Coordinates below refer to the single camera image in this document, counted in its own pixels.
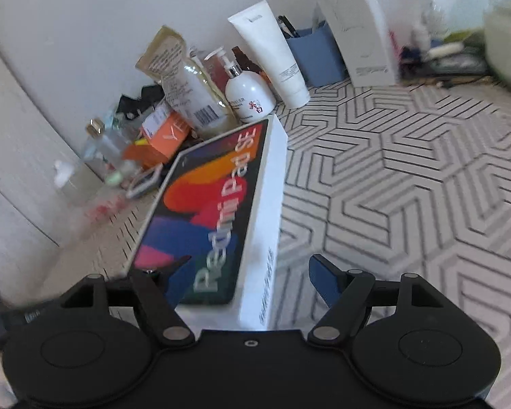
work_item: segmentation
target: blue pen holder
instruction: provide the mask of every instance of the blue pen holder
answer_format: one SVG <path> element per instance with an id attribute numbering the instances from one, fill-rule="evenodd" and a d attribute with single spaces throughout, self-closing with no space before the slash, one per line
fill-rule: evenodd
<path id="1" fill-rule="evenodd" d="M 325 21 L 314 34 L 312 29 L 297 32 L 299 38 L 290 38 L 286 41 L 308 84 L 320 87 L 346 78 L 346 65 L 333 33 Z"/>

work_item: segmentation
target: white tube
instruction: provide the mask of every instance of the white tube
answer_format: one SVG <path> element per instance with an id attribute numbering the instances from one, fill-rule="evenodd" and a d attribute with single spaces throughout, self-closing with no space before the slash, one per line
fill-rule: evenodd
<path id="1" fill-rule="evenodd" d="M 260 1 L 228 20 L 251 47 L 286 107 L 306 105 L 311 95 L 267 2 Z"/>

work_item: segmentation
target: table surface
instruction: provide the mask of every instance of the table surface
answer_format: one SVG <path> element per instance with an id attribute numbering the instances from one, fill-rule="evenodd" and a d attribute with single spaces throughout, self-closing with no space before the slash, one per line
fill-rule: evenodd
<path id="1" fill-rule="evenodd" d="M 326 312 L 308 278 L 314 253 L 381 279 L 419 273 L 494 337 L 503 364 L 489 402 L 511 408 L 511 94 L 343 81 L 311 95 L 276 112 L 289 144 L 274 328 L 307 331 Z M 122 272 L 152 202 L 64 251 L 42 296 Z"/>

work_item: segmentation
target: wooden panel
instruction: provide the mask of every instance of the wooden panel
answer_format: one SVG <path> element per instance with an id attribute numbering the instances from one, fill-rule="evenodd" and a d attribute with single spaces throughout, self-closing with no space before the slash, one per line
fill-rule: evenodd
<path id="1" fill-rule="evenodd" d="M 67 208 L 53 185 L 56 160 L 75 163 L 78 158 L 17 84 L 0 57 L 0 192 L 29 221 L 60 243 L 65 227 L 56 223 L 66 220 Z M 101 184 L 87 171 L 95 185 Z"/>
<path id="2" fill-rule="evenodd" d="M 59 248 L 0 194 L 0 294 L 17 305 L 35 297 Z"/>

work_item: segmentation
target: barcode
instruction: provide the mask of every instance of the barcode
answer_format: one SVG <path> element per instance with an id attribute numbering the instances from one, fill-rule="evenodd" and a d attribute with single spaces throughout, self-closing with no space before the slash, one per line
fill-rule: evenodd
<path id="1" fill-rule="evenodd" d="M 194 116 L 201 126 L 206 126 L 219 118 L 218 114 L 212 109 L 212 106 L 203 107 L 201 110 L 196 111 Z"/>

